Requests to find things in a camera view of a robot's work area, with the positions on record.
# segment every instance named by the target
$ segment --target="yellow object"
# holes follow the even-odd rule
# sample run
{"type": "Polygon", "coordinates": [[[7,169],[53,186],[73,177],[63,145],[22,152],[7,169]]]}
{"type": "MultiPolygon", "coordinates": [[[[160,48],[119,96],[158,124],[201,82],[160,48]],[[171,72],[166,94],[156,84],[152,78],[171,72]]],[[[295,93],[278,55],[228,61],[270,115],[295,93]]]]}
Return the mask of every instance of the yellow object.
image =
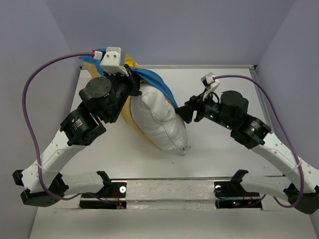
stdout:
{"type": "MultiPolygon", "coordinates": [[[[96,66],[94,64],[90,64],[87,62],[82,61],[84,67],[88,70],[92,78],[100,77],[101,74],[97,71],[96,66]]],[[[133,60],[129,55],[125,55],[125,64],[128,64],[130,67],[139,67],[140,66],[136,63],[135,60],[133,60]]],[[[151,145],[156,147],[156,145],[144,134],[144,132],[137,126],[137,124],[134,122],[131,114],[131,99],[132,97],[129,96],[126,100],[122,111],[121,116],[123,117],[124,121],[132,127],[139,135],[141,135],[147,142],[149,142],[151,145]]]]}

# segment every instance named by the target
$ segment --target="table surface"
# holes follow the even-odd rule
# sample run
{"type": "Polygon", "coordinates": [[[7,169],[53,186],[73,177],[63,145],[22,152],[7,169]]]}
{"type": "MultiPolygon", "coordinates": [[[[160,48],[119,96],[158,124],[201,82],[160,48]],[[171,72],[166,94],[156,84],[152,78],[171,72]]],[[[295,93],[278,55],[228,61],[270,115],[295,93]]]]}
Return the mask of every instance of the table surface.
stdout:
{"type": "MultiPolygon", "coordinates": [[[[241,74],[248,69],[155,69],[174,93],[179,105],[203,90],[200,78],[241,74]]],[[[80,103],[78,92],[90,79],[81,71],[72,109],[80,103]]],[[[249,113],[264,120],[254,85],[245,80],[222,79],[217,89],[237,90],[249,100],[249,113]]],[[[106,125],[107,132],[63,169],[66,173],[105,170],[111,178],[222,177],[238,169],[258,175],[280,175],[265,159],[240,146],[229,131],[208,120],[187,125],[191,150],[173,156],[148,145],[122,118],[106,125]]],[[[308,215],[283,209],[271,197],[259,209],[194,210],[82,210],[79,198],[39,208],[30,239],[315,239],[308,215]]]]}

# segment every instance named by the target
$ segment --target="blue cloth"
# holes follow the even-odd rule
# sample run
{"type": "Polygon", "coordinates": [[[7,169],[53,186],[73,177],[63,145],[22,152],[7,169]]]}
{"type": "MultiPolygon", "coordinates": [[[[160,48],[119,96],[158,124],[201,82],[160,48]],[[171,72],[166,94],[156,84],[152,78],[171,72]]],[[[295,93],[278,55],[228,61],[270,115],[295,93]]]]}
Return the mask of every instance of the blue cloth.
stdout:
{"type": "MultiPolygon", "coordinates": [[[[105,48],[99,48],[98,51],[106,51],[105,48]]],[[[80,60],[94,64],[96,66],[97,71],[101,74],[101,76],[104,76],[103,69],[100,66],[101,60],[96,60],[91,56],[80,56],[80,60]]],[[[177,103],[174,99],[173,93],[170,91],[169,87],[164,83],[163,79],[156,74],[154,71],[150,71],[147,69],[142,69],[138,67],[131,67],[132,71],[136,72],[142,79],[144,79],[147,83],[149,83],[151,86],[157,88],[160,90],[165,97],[173,104],[175,108],[177,108],[177,103]]]]}

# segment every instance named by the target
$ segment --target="white pillow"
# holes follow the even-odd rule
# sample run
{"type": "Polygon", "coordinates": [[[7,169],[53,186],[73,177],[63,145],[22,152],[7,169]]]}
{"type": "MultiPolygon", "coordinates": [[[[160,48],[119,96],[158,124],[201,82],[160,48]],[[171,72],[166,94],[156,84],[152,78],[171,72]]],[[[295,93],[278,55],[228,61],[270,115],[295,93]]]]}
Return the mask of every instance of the white pillow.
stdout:
{"type": "Polygon", "coordinates": [[[137,126],[162,151],[185,155],[187,132],[183,121],[164,94],[152,86],[142,86],[142,95],[132,97],[131,114],[137,126]]]}

